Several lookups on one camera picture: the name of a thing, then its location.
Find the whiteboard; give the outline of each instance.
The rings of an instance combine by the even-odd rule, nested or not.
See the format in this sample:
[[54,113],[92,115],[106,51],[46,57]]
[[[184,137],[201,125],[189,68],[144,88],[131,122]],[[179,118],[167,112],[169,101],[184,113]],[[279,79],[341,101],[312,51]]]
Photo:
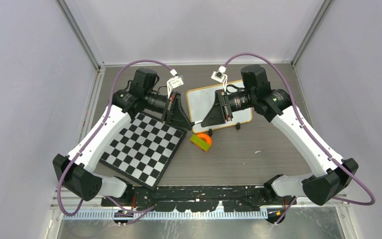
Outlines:
[[[244,84],[242,80],[228,82],[229,85],[234,85],[239,88],[243,88]],[[195,90],[190,90],[187,92],[187,102],[188,102],[188,110],[190,112],[190,120],[191,122],[203,120],[214,103],[214,92],[216,90],[220,90],[223,88],[222,84],[203,87]],[[207,127],[202,127],[200,123],[195,124],[192,127],[192,131],[194,133],[200,133],[208,131],[209,129],[219,129],[228,126],[236,125],[237,123],[247,123],[253,119],[253,113],[251,108],[236,111],[233,113],[233,119],[224,124],[212,125]]]

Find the orange object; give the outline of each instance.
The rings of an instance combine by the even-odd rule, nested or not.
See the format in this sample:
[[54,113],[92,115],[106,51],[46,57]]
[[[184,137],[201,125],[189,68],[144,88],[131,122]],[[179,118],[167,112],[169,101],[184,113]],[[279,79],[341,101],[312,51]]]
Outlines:
[[197,136],[204,140],[206,143],[210,144],[210,146],[213,145],[213,140],[211,140],[211,137],[206,133],[198,133]]

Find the black bracket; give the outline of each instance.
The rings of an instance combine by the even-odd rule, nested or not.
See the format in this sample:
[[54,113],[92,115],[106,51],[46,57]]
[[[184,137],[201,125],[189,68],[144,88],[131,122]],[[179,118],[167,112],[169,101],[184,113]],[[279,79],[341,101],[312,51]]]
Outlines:
[[[71,161],[60,154],[53,159],[53,167],[55,169],[58,180]],[[68,170],[64,178],[63,186],[82,198],[84,201],[90,201],[100,191],[102,181],[100,177],[94,176],[80,165],[75,163]]]

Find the chessboard square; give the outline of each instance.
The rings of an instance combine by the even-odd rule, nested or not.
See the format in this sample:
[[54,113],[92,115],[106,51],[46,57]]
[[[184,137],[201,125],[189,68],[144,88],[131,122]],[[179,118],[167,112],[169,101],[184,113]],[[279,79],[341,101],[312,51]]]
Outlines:
[[142,158],[141,158],[141,162],[144,163],[144,164],[147,164],[148,162],[150,162],[150,157],[147,156],[147,155],[144,155]]
[[156,143],[156,142],[152,142],[152,143],[150,144],[150,146],[149,146],[149,149],[152,149],[152,150],[156,151],[156,149],[157,149],[158,146],[159,146],[158,143]]
[[127,155],[127,156],[124,158],[123,161],[129,165],[129,164],[131,163],[132,159],[133,159],[133,157]]
[[134,158],[138,159],[138,160],[141,160],[143,158],[144,154],[138,152]]
[[131,174],[134,178],[139,178],[143,172],[141,170],[135,169]]
[[160,141],[159,144],[160,144],[161,146],[163,146],[163,147],[167,147],[168,144],[169,144],[169,141],[167,141],[166,139],[162,139],[162,141]]
[[135,126],[139,126],[140,123],[141,123],[141,120],[137,120],[137,119],[134,119],[133,121],[131,121],[131,124]]
[[146,139],[146,140],[144,140],[144,142],[143,142],[143,146],[150,147],[151,143],[152,143],[152,142],[151,142],[150,140]]
[[138,150],[139,153],[145,154],[149,148],[142,145],[140,149]]
[[144,130],[142,128],[137,128],[134,133],[138,134],[138,135],[141,135],[142,133],[144,132]]
[[117,134],[115,134],[115,138],[113,138],[113,139],[119,142],[119,141],[121,141],[122,137],[124,137],[124,136],[117,133]]
[[160,137],[160,138],[165,137],[165,135],[166,135],[166,132],[161,131],[161,130],[157,133],[157,136]]
[[172,151],[170,149],[165,148],[162,155],[166,157],[170,157],[172,155]]
[[132,148],[135,144],[135,141],[132,139],[129,139],[128,142],[125,144],[126,146]]
[[160,145],[156,149],[156,152],[158,152],[159,154],[162,154],[163,151],[165,151],[165,148],[163,146],[160,146]]
[[176,131],[178,131],[178,130],[175,129],[174,127],[169,127],[168,134],[174,135],[176,133]]
[[108,153],[112,153],[112,151],[114,150],[115,148],[114,147],[112,147],[112,146],[108,146],[107,148],[106,148],[106,152],[108,152]]
[[172,136],[171,134],[167,133],[167,134],[165,135],[165,137],[163,137],[163,138],[166,139],[167,141],[169,141],[169,140],[171,140],[172,137],[173,137],[173,136]]
[[146,124],[146,123],[144,123],[144,122],[141,122],[141,123],[140,123],[140,125],[139,125],[138,127],[142,128],[142,129],[145,129],[145,128],[146,128],[146,126],[147,126],[147,124]]
[[145,154],[146,154],[146,156],[151,157],[151,156],[153,156],[153,154],[154,154],[154,150],[152,150],[152,149],[148,149],[147,152],[146,152]]
[[164,166],[165,165],[163,163],[157,162],[156,165],[154,166],[154,169],[156,169],[159,172],[161,172]]
[[134,170],[135,170],[135,168],[132,167],[131,165],[129,165],[129,166],[126,168],[125,172],[128,173],[128,174],[132,174],[132,173],[134,172]]
[[150,131],[151,133],[157,135],[159,133],[160,129],[158,128],[153,128],[152,131]]
[[143,171],[145,167],[146,167],[146,164],[140,162],[140,163],[138,164],[138,166],[137,166],[137,169],[140,169],[141,171]]
[[166,124],[164,124],[163,126],[162,126],[162,131],[164,131],[164,132],[168,132],[168,130],[169,130],[169,126],[167,126]]
[[160,121],[157,121],[156,125],[154,127],[161,129],[164,124],[162,124]]
[[118,155],[119,155],[120,152],[121,152],[121,151],[119,151],[119,150],[117,150],[117,149],[114,149],[114,150],[112,151],[112,153],[110,153],[110,154],[113,155],[113,156],[115,156],[115,157],[118,157]]
[[146,127],[144,128],[144,131],[148,131],[148,132],[151,132],[151,130],[153,129],[154,127],[150,124],[146,125]]
[[121,129],[121,131],[119,132],[119,134],[124,135],[124,134],[126,133],[126,131],[127,131],[127,128],[123,128],[123,129]]
[[139,119],[139,120],[143,120],[143,119],[145,119],[147,116],[145,116],[144,114],[138,114],[135,118],[136,119]]
[[125,171],[128,168],[128,166],[129,166],[129,164],[122,162],[118,168],[122,171]]
[[103,152],[103,154],[101,155],[100,158],[106,161],[107,158],[109,157],[109,155],[110,155],[110,154],[108,154],[108,153],[106,153],[106,152]]
[[156,179],[151,177],[151,176],[148,177],[147,180],[146,180],[146,184],[148,184],[150,186],[153,186],[155,183],[156,183]]
[[131,157],[135,157],[135,155],[138,153],[137,150],[135,149],[131,149],[129,152],[128,152],[128,155],[131,156]]
[[122,149],[125,147],[125,144],[124,143],[119,143],[115,149],[119,150],[119,151],[122,151]]
[[181,138],[181,137],[182,137],[182,134],[183,134],[183,133],[182,133],[180,130],[177,130],[177,131],[175,132],[174,136],[177,137],[177,138]]
[[175,144],[174,144],[174,143],[171,143],[171,142],[169,142],[169,143],[168,143],[168,146],[166,146],[166,148],[167,148],[167,149],[170,149],[170,150],[172,150],[172,151],[173,151],[173,150],[174,150],[174,148],[175,148]]
[[128,140],[129,140],[128,137],[123,136],[122,139],[119,142],[121,142],[122,144],[126,144],[128,142]]
[[155,120],[155,119],[151,119],[149,122],[149,125],[151,125],[151,126],[155,126],[156,124],[157,124],[157,120]]
[[170,142],[171,142],[171,143],[174,143],[174,144],[178,144],[178,142],[179,142],[179,138],[176,137],[176,136],[173,136],[173,137],[171,138]]
[[121,160],[119,160],[119,159],[115,159],[115,161],[113,162],[113,166],[115,166],[115,167],[119,167],[120,165],[121,165],[121,163],[122,163],[122,161]]
[[157,178],[159,174],[160,174],[160,171],[153,169],[153,171],[150,173],[150,176],[152,176],[153,178]]
[[126,153],[124,153],[124,152],[120,152],[119,155],[117,156],[117,158],[119,158],[120,160],[123,161],[123,160],[125,159],[126,156],[127,156]]
[[146,141],[146,138],[144,138],[143,136],[139,136],[137,139],[137,143],[140,143],[140,144],[143,144],[144,141]]
[[146,165],[146,167],[144,167],[143,169],[143,172],[148,175],[150,175],[152,171],[153,171],[153,167],[150,167],[149,165]]
[[113,162],[115,162],[115,160],[116,160],[115,156],[109,155],[109,157],[107,158],[106,162],[110,163],[110,164],[113,164]]
[[130,147],[128,147],[128,146],[125,146],[121,151],[122,152],[124,152],[124,153],[129,153],[130,152],[130,150],[131,150],[131,148]]
[[149,131],[146,131],[144,130],[142,133],[141,133],[141,136],[143,136],[144,138],[147,138],[149,136],[150,132]]
[[144,123],[149,123],[150,120],[151,120],[151,117],[145,116],[144,119],[142,119],[141,121],[143,121]]
[[150,167],[154,167],[154,165],[156,165],[157,161],[154,160],[154,159],[150,159],[150,161],[147,163],[147,165],[149,165]]
[[129,165],[133,166],[134,168],[136,168],[138,166],[138,164],[140,163],[140,160],[136,159],[136,158],[133,158],[132,161],[129,163]]
[[166,162],[168,161],[168,157],[166,157],[166,156],[160,156],[160,158],[159,158],[159,162],[160,163],[163,163],[163,164],[166,164]]
[[132,134],[132,136],[131,136],[131,140],[133,140],[133,141],[137,141],[138,137],[139,137],[139,135],[136,134],[136,133],[134,132],[134,133]]
[[117,144],[118,144],[118,141],[112,140],[112,142],[110,143],[110,146],[115,148]]
[[134,132],[131,131],[131,129],[129,129],[129,130],[127,130],[127,132],[124,134],[124,136],[127,137],[127,138],[131,138],[131,136],[132,136],[133,133],[134,133]]
[[159,136],[156,136],[153,140],[154,143],[160,143],[162,142],[162,138],[160,138]]
[[132,131],[132,132],[134,132],[137,128],[138,127],[133,125],[133,124],[129,126],[129,130]]
[[154,152],[154,153],[153,153],[153,156],[152,156],[152,159],[154,159],[154,160],[156,160],[156,161],[159,161],[160,156],[162,156],[162,155],[159,154],[158,152]]
[[148,177],[149,177],[149,175],[147,175],[145,173],[142,173],[141,176],[138,179],[140,179],[141,181],[145,182]]
[[138,150],[141,148],[141,144],[140,144],[140,143],[135,143],[135,144],[132,146],[132,148],[138,151]]
[[147,136],[147,139],[150,141],[154,141],[155,138],[156,138],[156,135],[153,133],[149,133],[149,135]]

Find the small white label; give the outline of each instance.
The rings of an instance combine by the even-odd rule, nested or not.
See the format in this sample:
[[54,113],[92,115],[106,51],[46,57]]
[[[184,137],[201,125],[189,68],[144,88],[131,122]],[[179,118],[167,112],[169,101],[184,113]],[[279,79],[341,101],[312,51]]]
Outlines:
[[172,89],[179,87],[184,84],[184,81],[182,80],[182,77],[176,77],[173,78],[171,81],[169,81],[169,85],[171,85]]

